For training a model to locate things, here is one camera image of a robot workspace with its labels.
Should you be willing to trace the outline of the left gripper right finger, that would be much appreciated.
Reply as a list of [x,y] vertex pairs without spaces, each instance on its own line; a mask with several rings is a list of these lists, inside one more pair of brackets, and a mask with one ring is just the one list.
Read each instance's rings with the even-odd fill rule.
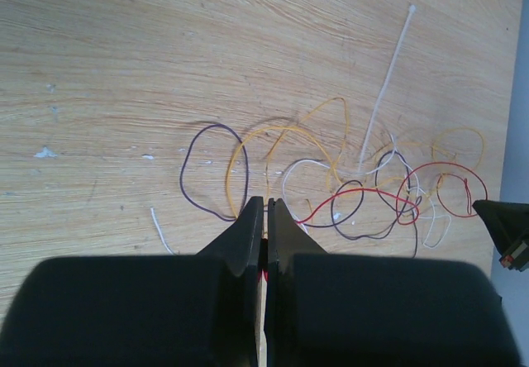
[[331,254],[268,204],[270,366],[518,366],[500,298],[471,264]]

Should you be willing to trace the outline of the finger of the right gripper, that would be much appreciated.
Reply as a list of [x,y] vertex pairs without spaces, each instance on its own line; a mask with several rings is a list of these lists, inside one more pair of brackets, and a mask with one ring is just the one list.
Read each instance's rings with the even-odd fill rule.
[[492,200],[476,200],[473,208],[484,222],[500,254],[503,268],[523,272],[528,269],[528,205]]

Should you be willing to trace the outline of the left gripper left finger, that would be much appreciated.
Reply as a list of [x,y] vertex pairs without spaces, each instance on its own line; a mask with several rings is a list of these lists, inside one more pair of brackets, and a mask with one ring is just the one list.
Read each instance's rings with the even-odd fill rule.
[[255,366],[264,202],[194,255],[41,261],[1,330],[4,366]]

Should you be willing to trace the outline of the white zip tie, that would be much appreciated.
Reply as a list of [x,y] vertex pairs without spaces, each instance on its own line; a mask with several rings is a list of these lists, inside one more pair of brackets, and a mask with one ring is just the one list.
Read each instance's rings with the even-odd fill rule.
[[365,137],[364,137],[364,140],[363,140],[363,143],[362,143],[362,147],[361,147],[361,150],[360,150],[359,162],[358,162],[358,166],[357,166],[357,171],[358,172],[360,172],[361,169],[363,168],[363,163],[365,161],[365,155],[366,155],[367,147],[369,145],[369,139],[370,139],[371,133],[372,133],[373,128],[374,128],[374,123],[375,123],[375,119],[376,119],[378,111],[379,111],[380,104],[381,104],[381,102],[382,102],[382,100],[383,100],[383,98],[384,98],[384,96],[386,94],[387,88],[388,88],[390,80],[392,78],[394,67],[396,65],[399,53],[400,53],[400,51],[402,49],[402,46],[403,46],[404,39],[406,37],[408,28],[410,27],[410,24],[411,24],[411,21],[412,21],[412,17],[414,16],[416,10],[417,10],[417,7],[414,4],[411,4],[409,6],[409,8],[408,8],[407,17],[406,17],[406,20],[405,20],[405,22],[403,24],[403,28],[402,28],[401,33],[399,35],[398,41],[397,41],[397,43],[395,45],[395,49],[394,49],[392,58],[390,60],[390,63],[388,65],[388,69],[387,69],[386,75],[384,77],[384,81],[383,81],[382,86],[381,86],[381,88],[379,90],[377,98],[375,99],[375,103],[373,105],[373,110],[372,110],[370,118],[369,118],[369,123],[368,123],[368,126],[366,128]]

